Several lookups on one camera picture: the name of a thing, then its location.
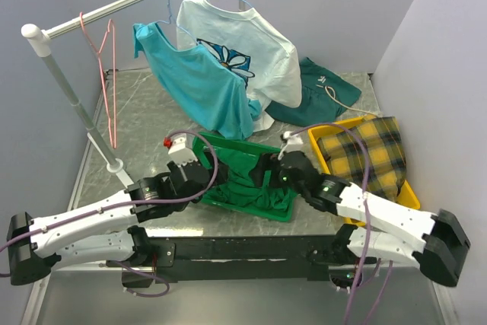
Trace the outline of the green t shirt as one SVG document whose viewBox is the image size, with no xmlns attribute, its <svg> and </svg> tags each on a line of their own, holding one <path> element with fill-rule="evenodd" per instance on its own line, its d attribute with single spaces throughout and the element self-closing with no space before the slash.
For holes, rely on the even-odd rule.
<svg viewBox="0 0 487 325">
<path fill-rule="evenodd" d="M 297 194 L 286 188 L 272 188 L 269 177 L 266 185 L 256 188 L 249 178 L 259 159 L 259 153 L 251 154 L 229 148 L 216 148 L 220 162 L 228 166 L 226 183 L 214 186 L 203 200 L 227 209 L 268 218 L 273 221 L 288 221 Z"/>
</svg>

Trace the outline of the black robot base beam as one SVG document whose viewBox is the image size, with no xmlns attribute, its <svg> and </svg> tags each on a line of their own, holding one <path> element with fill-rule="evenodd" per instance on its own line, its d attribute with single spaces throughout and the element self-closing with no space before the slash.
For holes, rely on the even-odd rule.
<svg viewBox="0 0 487 325">
<path fill-rule="evenodd" d="M 132 227 L 134 252 L 122 263 L 153 269 L 169 283 L 198 280 L 307 279 L 326 281 L 332 266 L 353 266 L 347 247 L 357 226 L 336 234 L 260 237 L 148 237 Z"/>
</svg>

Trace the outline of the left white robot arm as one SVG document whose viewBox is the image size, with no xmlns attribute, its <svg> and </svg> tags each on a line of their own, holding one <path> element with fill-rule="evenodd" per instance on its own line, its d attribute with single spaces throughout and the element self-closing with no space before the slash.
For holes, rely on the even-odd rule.
<svg viewBox="0 0 487 325">
<path fill-rule="evenodd" d="M 228 169 L 216 155 L 208 151 L 205 156 L 208 167 L 196 156 L 186 163 L 170 161 L 166 172 L 62 214 L 12 216 L 4 246 L 9 266 L 5 278 L 21 286 L 79 263 L 147 263 L 154 250 L 141 223 L 182 212 L 226 178 Z"/>
</svg>

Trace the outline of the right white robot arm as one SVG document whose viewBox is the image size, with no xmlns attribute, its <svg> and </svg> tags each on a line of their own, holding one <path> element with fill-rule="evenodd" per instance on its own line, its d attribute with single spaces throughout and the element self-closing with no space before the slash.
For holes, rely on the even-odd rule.
<svg viewBox="0 0 487 325">
<path fill-rule="evenodd" d="M 249 176 L 262 186 L 266 174 L 272 188 L 294 190 L 318 211 L 371 226 L 370 231 L 355 225 L 339 230 L 333 245 L 338 261 L 350 263 L 365 253 L 414 266 L 440 285 L 457 286 L 471 243 L 452 212 L 419 211 L 364 192 L 355 183 L 320 173 L 302 151 L 260 155 Z"/>
</svg>

